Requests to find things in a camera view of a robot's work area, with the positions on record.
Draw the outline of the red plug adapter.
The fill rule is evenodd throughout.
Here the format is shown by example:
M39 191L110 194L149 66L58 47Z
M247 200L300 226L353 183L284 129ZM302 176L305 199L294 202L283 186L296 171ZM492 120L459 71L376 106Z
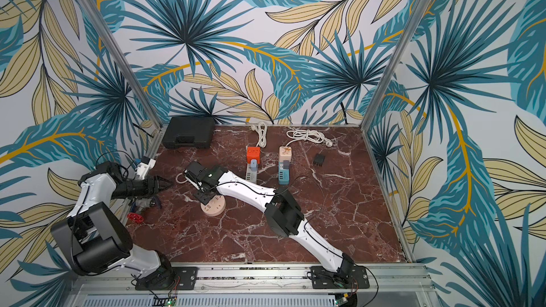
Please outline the red plug adapter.
M246 154L247 163L250 164L253 161L256 161L257 164L260 164L260 154L261 154L261 148L259 146L247 147L247 154Z

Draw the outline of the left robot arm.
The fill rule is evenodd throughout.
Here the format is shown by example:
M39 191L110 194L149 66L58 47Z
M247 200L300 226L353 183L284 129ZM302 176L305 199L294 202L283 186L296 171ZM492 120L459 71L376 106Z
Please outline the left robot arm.
M123 271L133 278L139 291L165 290L176 284L177 275L167 257L136 246L109 208L113 199L152 198L159 193L165 180L148 175L154 165L153 159L144 157L136 167L135 179L128 179L120 164L106 161L80 178L75 207L51 228L76 274L91 277Z

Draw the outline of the black plug adapter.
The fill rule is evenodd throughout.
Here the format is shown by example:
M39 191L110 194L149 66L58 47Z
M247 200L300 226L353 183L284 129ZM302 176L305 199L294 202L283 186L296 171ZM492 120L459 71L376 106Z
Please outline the black plug adapter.
M325 162L325 159L326 159L326 156L322 153L317 153L315 156L314 156L314 159L313 159L313 165L314 166L323 166L324 165L324 162Z

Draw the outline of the red clamp tool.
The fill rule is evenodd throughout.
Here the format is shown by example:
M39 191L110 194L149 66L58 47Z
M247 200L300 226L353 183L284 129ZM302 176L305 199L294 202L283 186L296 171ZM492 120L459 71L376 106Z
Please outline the red clamp tool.
M133 223L136 223L136 224L142 224L144 222L143 215L139 213L128 213L127 219L131 220Z

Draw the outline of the black plastic case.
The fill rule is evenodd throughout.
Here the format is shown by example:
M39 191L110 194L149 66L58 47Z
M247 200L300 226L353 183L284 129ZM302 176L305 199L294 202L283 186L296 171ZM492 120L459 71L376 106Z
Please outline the black plastic case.
M162 144L166 149L183 147L207 149L212 142L215 126L216 123L212 117L172 117Z

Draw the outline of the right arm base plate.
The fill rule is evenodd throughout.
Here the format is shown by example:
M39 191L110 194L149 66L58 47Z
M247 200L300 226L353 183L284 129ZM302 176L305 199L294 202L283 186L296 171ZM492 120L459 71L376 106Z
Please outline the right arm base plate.
M353 266L348 274L335 273L313 266L307 273L313 289L369 289L368 273L363 266Z

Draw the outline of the round pink power socket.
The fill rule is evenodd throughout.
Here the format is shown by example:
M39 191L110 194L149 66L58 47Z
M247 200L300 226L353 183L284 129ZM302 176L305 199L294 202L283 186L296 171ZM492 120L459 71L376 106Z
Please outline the round pink power socket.
M202 203L200 207L208 217L216 217L225 211L226 199L224 196L215 196L207 204Z

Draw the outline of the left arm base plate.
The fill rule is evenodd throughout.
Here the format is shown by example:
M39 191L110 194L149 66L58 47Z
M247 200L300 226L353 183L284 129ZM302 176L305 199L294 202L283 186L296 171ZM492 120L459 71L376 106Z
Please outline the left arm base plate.
M197 267L158 268L150 275L137 279L137 291L181 290L192 291L196 284Z

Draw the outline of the peach plug adapter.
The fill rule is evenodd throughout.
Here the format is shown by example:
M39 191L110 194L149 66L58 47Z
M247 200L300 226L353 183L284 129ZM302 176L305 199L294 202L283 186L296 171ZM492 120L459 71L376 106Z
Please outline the peach plug adapter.
M292 150L290 146L280 146L279 148L279 160L280 162L291 161Z

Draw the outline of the white power strip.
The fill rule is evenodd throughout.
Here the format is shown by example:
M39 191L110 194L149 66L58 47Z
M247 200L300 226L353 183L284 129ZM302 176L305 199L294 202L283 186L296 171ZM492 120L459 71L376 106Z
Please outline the white power strip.
M249 181L251 183L257 183L257 174L250 173L248 170L246 170L245 178L246 178L247 181Z

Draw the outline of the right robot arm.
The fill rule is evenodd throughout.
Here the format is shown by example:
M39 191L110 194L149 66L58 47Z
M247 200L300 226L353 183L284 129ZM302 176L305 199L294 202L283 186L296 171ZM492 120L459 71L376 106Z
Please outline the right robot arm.
M354 260L311 226L288 187L259 186L222 166L206 168L197 161L191 162L183 174L196 188L193 195L200 203L206 205L216 196L227 196L257 208L274 234L295 240L319 261L325 270L322 277L334 284L354 283Z

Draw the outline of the blue plug adapter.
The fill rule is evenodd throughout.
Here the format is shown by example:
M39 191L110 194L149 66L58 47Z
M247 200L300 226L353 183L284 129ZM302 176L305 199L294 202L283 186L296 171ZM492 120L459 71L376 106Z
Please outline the blue plug adapter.
M250 173L257 174L257 168L258 168L257 160L256 160L256 159L252 159L252 160L250 161L250 163L248 164L247 170L248 170Z

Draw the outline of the teal power strip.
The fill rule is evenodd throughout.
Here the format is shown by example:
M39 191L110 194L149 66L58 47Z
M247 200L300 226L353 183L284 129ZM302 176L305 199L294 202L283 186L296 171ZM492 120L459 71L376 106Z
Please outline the teal power strip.
M280 186L288 186L290 182L289 170L284 170L281 162L278 166L278 182Z

